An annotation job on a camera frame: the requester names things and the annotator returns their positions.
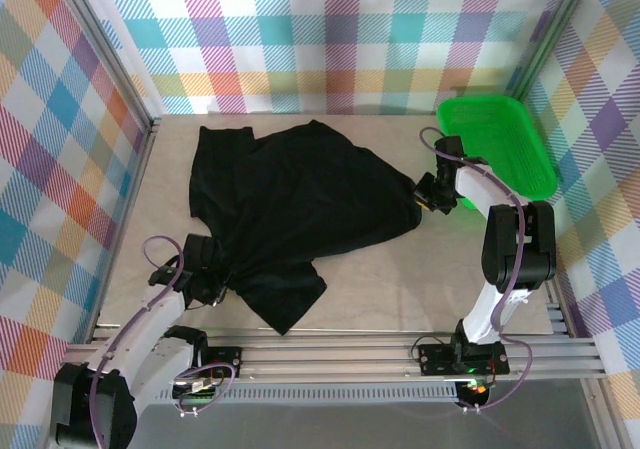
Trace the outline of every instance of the colorful checkered fabric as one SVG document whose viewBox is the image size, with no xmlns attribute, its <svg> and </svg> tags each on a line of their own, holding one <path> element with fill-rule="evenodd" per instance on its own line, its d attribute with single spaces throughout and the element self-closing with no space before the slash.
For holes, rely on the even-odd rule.
<svg viewBox="0 0 640 449">
<path fill-rule="evenodd" d="M 582 0 L 528 105 L 560 189 L 558 278 L 640 447 L 640 0 Z"/>
<path fill-rule="evenodd" d="M 504 91 L 559 0 L 90 1 L 152 112 L 410 114 Z"/>
<path fill-rule="evenodd" d="M 35 447 L 142 131 L 62 0 L 0 0 L 0 448 Z"/>
</svg>

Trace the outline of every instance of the black t-shirt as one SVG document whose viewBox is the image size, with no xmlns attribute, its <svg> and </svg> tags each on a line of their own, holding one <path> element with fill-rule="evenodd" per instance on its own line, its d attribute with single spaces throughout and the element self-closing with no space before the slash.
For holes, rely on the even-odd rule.
<svg viewBox="0 0 640 449">
<path fill-rule="evenodd" d="M 220 241 L 228 287 L 285 334 L 327 287 L 311 261 L 414 229 L 413 188 L 315 120 L 257 140 L 250 127 L 201 127 L 189 205 Z"/>
</svg>

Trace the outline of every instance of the work surface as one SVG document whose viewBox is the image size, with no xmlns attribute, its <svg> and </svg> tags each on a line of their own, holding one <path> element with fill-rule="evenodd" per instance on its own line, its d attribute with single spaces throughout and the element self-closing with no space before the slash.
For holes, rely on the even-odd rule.
<svg viewBox="0 0 640 449">
<path fill-rule="evenodd" d="M 189 177 L 201 125 L 251 126 L 258 138 L 313 118 L 371 149 L 414 181 L 427 170 L 435 172 L 435 156 L 418 139 L 422 127 L 437 124 L 435 117 L 167 116 L 151 152 L 99 322 L 123 323 L 138 307 L 153 269 L 140 250 L 145 239 L 164 234 L 182 244 L 190 232 L 209 235 L 202 222 L 189 216 Z M 480 213 L 459 205 L 448 216 L 425 211 L 417 229 L 394 240 L 316 259 L 313 265 L 328 289 L 294 330 L 452 331 L 473 307 L 484 282 L 480 268 L 484 230 Z M 168 244 L 158 244 L 150 254 L 162 263 L 173 251 Z M 544 292 L 529 300 L 516 311 L 508 332 L 550 333 Z M 266 327 L 233 292 L 219 307 L 186 312 L 179 322 L 201 328 Z"/>
</svg>

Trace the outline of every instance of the green plastic basket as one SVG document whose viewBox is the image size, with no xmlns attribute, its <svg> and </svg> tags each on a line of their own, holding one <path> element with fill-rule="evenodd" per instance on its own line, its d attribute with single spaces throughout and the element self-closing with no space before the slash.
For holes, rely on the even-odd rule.
<svg viewBox="0 0 640 449">
<path fill-rule="evenodd" d="M 558 178 L 527 109 L 507 96 L 447 99 L 437 111 L 440 129 L 462 138 L 468 156 L 486 160 L 511 189 L 532 200 L 547 199 Z M 464 200 L 468 207 L 473 205 Z"/>
</svg>

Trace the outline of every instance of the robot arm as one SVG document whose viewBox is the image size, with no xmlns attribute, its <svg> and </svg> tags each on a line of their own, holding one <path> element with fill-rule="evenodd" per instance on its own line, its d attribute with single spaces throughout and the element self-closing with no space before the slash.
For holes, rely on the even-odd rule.
<svg viewBox="0 0 640 449">
<path fill-rule="evenodd" d="M 553 209 L 546 202 L 532 202 L 517 194 L 505 194 L 483 174 L 497 179 L 485 161 L 464 154 L 460 137 L 442 137 L 436 142 L 435 149 L 437 176 L 425 174 L 417 184 L 414 196 L 426 209 L 444 214 L 456 207 L 459 198 L 466 197 L 486 218 L 482 251 L 486 281 L 475 306 L 458 323 L 450 347 L 420 346 L 421 351 L 428 353 L 422 354 L 428 362 L 422 364 L 421 369 L 423 375 L 507 374 L 506 354 L 491 317 L 512 279 L 515 263 L 519 218 L 513 199 L 524 211 L 524 252 L 515 285 L 500 313 L 500 327 L 507 323 L 520 303 L 526 303 L 533 291 L 555 275 Z M 454 160 L 440 154 L 453 156 Z M 476 169 L 460 160 L 471 162 Z"/>
<path fill-rule="evenodd" d="M 212 254 L 212 238 L 190 234 L 184 246 L 185 270 L 173 290 L 167 292 L 153 307 L 149 302 L 165 291 L 176 275 L 172 261 L 156 270 L 141 301 L 147 312 L 127 332 L 121 328 L 82 364 L 64 364 L 54 380 L 53 402 L 49 426 L 50 442 L 58 447 L 96 447 L 91 424 L 89 391 L 101 361 L 97 386 L 97 414 L 104 447 L 128 447 L 136 429 L 137 419 L 155 397 L 165 389 L 172 390 L 174 399 L 197 393 L 211 400 L 216 394 L 214 377 L 238 374 L 241 349 L 211 348 L 205 332 L 183 326 L 172 326 L 193 299 L 215 305 L 224 297 L 193 283 L 194 273 L 203 273 Z M 119 338 L 117 349 L 109 348 Z M 204 366 L 217 366 L 206 377 L 188 375 L 185 371 Z"/>
</svg>

